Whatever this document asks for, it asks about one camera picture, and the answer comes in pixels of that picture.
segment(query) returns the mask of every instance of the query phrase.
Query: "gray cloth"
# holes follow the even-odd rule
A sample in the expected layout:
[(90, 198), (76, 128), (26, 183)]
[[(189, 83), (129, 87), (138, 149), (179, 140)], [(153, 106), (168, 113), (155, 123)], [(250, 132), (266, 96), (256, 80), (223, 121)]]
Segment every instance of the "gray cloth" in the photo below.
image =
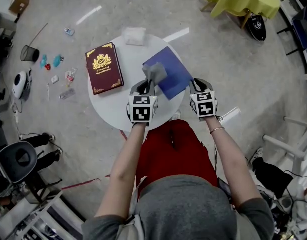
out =
[(149, 81), (152, 80), (154, 82), (154, 86), (158, 85), (168, 76), (164, 65), (159, 62), (153, 66), (143, 65), (142, 71)]
[[(261, 240), (271, 240), (274, 221), (267, 203), (252, 199), (242, 204), (238, 212), (251, 223), (238, 225), (225, 193), (203, 178), (175, 175), (148, 185), (136, 207), (146, 240), (231, 240), (240, 239), (244, 231), (256, 232)], [(82, 225), (85, 240), (115, 240), (124, 220), (107, 215), (88, 220)]]

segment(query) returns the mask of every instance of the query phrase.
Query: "red book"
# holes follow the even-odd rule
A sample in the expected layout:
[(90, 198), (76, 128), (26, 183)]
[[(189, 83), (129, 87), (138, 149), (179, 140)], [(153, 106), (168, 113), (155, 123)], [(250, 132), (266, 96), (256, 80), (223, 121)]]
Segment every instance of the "red book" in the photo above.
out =
[(85, 58), (94, 95), (124, 86), (116, 47), (112, 42), (87, 52)]

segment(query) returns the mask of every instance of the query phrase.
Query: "trash can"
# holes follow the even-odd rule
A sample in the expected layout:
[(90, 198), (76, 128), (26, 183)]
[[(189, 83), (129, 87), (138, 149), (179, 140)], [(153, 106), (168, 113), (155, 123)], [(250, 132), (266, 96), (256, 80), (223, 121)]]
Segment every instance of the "trash can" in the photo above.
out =
[(20, 59), (22, 62), (36, 62), (39, 59), (40, 51), (25, 45), (21, 51)]

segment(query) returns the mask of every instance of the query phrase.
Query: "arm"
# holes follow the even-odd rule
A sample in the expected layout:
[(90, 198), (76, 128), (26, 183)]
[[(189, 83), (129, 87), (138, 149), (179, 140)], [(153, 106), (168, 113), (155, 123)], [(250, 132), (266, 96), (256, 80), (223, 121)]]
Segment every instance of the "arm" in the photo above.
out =
[(136, 124), (115, 160), (110, 183), (96, 217), (117, 215), (128, 218), (139, 156), (145, 136), (145, 123)]
[[(214, 116), (207, 117), (205, 121), (210, 131), (222, 127)], [(214, 131), (212, 137), (218, 148), (234, 204), (239, 207), (250, 199), (262, 198), (250, 175), (246, 158), (236, 142), (224, 129)]]

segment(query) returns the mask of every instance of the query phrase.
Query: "red skirt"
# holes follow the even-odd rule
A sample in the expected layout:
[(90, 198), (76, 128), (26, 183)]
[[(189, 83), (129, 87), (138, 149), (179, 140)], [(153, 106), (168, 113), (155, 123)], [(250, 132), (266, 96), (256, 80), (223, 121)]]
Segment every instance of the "red skirt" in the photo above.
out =
[(208, 150), (183, 120), (168, 121), (148, 133), (141, 148), (136, 185), (141, 178), (148, 178), (140, 186), (139, 193), (150, 183), (173, 175), (198, 176), (218, 187)]

